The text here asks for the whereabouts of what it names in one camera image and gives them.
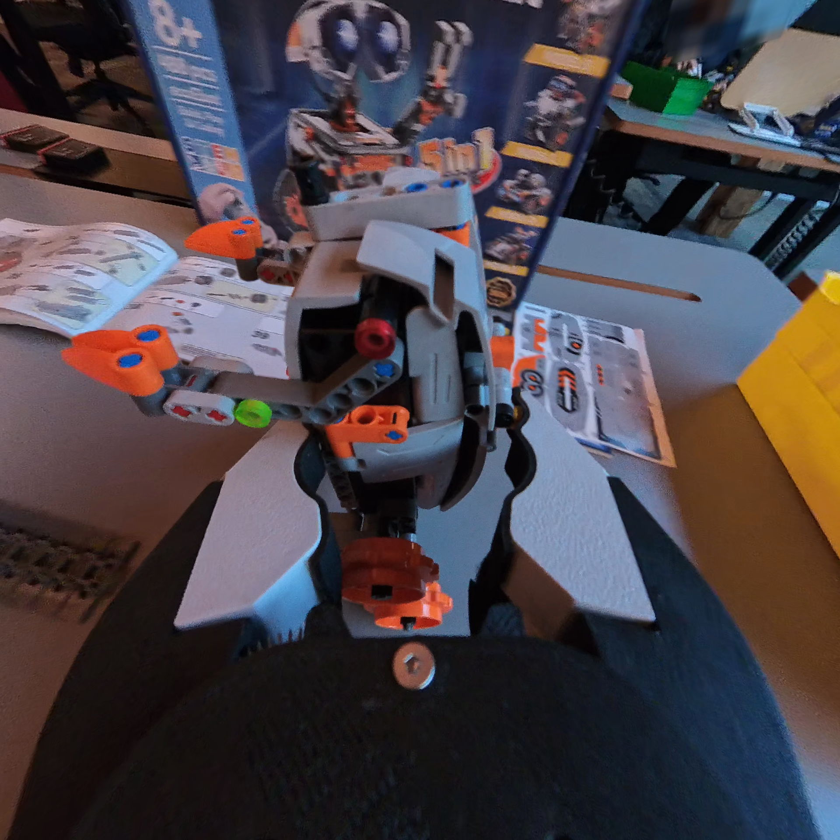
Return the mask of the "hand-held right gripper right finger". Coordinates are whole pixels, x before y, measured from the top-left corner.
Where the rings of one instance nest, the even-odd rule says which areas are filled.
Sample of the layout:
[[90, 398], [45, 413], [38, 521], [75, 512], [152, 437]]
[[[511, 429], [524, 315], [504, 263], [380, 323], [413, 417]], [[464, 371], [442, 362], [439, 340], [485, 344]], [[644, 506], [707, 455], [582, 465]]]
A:
[[512, 623], [562, 635], [595, 615], [655, 627], [656, 614], [609, 476], [531, 394], [514, 394], [505, 496], [469, 583], [469, 631]]

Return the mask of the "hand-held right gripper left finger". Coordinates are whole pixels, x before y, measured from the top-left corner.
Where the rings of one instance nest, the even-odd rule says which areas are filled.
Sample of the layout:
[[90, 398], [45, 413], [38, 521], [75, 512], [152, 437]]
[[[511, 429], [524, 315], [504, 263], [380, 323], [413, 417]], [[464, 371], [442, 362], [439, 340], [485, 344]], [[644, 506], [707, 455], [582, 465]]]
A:
[[310, 443], [279, 422], [226, 474], [181, 604], [179, 631], [250, 620], [301, 632], [322, 599], [316, 561], [326, 547], [322, 505], [296, 465]]

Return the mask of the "grey orange toy robot model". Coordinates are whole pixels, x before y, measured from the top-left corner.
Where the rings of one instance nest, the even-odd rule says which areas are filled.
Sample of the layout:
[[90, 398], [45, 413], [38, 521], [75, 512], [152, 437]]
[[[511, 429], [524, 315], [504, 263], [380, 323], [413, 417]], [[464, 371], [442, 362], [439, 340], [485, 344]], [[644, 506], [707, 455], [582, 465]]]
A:
[[156, 324], [84, 332], [62, 358], [147, 416], [264, 435], [302, 424], [296, 470], [327, 531], [319, 603], [362, 606], [397, 631], [438, 627], [453, 602], [417, 513], [468, 495], [515, 417], [513, 338], [488, 312], [474, 199], [429, 170], [331, 193], [316, 164], [292, 170], [311, 238], [287, 304], [288, 378], [183, 362]]

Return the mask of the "grey desk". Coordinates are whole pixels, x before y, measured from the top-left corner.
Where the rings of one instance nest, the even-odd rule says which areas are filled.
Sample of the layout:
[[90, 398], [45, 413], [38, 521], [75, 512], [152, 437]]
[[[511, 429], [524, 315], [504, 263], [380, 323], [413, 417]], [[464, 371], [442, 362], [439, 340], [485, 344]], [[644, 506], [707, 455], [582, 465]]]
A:
[[[838, 559], [736, 386], [797, 309], [736, 251], [562, 218], [548, 267], [699, 301], [537, 276], [528, 299], [645, 332], [677, 468], [615, 455], [620, 476], [695, 562], [779, 701], [816, 820], [838, 829]], [[143, 417], [68, 370], [57, 336], [2, 328], [2, 502], [10, 513], [141, 544], [142, 558], [257, 433]]]

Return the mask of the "flat blue printed box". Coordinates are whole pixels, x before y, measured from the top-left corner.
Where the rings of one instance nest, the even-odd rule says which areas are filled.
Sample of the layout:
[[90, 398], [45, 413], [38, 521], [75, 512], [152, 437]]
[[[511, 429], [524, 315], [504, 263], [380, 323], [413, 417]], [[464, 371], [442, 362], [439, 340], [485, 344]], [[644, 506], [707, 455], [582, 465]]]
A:
[[511, 383], [588, 449], [676, 467], [644, 332], [523, 303]]

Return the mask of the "yellow plastic bin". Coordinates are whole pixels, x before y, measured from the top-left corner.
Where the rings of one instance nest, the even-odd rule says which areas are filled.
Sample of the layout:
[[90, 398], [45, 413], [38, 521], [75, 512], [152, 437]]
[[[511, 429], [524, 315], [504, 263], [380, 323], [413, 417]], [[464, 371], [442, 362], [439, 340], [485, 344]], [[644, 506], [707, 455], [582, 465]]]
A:
[[839, 274], [822, 283], [741, 373], [738, 388], [839, 554]]

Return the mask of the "open instruction booklet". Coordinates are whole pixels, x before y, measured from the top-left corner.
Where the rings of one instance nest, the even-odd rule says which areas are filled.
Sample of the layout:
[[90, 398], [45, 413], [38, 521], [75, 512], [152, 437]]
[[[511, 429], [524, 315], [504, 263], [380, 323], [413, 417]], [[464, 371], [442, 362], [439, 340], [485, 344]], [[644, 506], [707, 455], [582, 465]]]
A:
[[244, 281], [235, 264], [178, 257], [126, 224], [1, 221], [2, 324], [71, 339], [102, 329], [163, 327], [183, 362], [215, 358], [288, 378], [285, 319], [292, 289]]

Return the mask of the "wooden side table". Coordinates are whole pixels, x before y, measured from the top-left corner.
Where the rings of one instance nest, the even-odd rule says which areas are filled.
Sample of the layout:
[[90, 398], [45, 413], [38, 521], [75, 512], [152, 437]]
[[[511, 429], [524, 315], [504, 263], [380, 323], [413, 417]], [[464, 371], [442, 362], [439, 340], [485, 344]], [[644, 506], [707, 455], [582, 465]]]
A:
[[632, 138], [642, 173], [684, 175], [720, 186], [792, 196], [787, 209], [751, 247], [779, 278], [797, 270], [838, 231], [838, 158], [738, 133], [720, 115], [663, 115], [611, 100], [607, 133]]

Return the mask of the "black battery pack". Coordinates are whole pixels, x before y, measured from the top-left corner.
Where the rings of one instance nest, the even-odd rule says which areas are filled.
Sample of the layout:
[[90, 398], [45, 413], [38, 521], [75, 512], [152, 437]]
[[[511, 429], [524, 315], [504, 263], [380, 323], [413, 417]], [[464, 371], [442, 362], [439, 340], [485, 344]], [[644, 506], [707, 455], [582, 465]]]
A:
[[53, 172], [89, 175], [110, 167], [106, 151], [94, 143], [65, 138], [38, 150], [42, 165]]
[[38, 124], [3, 130], [1, 145], [10, 151], [37, 154], [42, 150], [69, 139], [66, 133]]

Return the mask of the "white folding stand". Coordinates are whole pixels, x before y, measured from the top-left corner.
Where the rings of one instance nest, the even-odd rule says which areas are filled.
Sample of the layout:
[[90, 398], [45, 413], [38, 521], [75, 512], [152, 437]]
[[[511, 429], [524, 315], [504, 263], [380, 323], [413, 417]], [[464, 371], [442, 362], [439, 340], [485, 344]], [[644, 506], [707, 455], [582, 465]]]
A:
[[738, 111], [738, 119], [729, 121], [728, 127], [742, 137], [802, 147], [802, 137], [795, 131], [795, 126], [780, 110], [771, 106], [744, 102]]

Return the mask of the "blue robot kit box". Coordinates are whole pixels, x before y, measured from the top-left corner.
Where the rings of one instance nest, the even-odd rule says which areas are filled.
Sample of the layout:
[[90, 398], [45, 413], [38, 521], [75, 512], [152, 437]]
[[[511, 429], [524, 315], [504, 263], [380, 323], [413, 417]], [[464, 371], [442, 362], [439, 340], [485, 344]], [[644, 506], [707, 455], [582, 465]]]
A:
[[467, 183], [489, 307], [524, 299], [647, 2], [122, 2], [200, 219], [308, 230], [398, 165]]

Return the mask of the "green plastic bin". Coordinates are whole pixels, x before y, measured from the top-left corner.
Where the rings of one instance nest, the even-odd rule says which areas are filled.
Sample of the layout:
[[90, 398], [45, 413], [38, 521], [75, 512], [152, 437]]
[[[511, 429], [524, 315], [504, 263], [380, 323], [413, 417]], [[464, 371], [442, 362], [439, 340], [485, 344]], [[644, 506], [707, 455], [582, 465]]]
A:
[[668, 116], [693, 115], [712, 88], [710, 80], [671, 66], [653, 68], [628, 61], [621, 75], [632, 85], [629, 100], [633, 105]]

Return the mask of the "black office chair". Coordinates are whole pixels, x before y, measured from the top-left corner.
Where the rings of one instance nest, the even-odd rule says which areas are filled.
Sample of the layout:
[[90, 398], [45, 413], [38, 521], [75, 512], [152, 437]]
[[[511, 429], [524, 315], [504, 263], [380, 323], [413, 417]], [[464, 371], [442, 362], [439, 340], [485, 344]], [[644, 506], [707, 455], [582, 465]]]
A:
[[81, 113], [90, 105], [105, 102], [113, 112], [127, 113], [137, 123], [140, 132], [151, 137], [151, 126], [135, 110], [132, 101], [153, 103], [152, 96], [111, 79], [103, 68], [108, 61], [138, 56], [113, 3], [82, 1], [77, 7], [71, 7], [69, 14], [68, 21], [58, 29], [60, 39], [56, 44], [67, 55], [72, 75], [85, 76], [84, 62], [93, 66], [92, 78], [85, 78], [67, 92], [73, 111]]

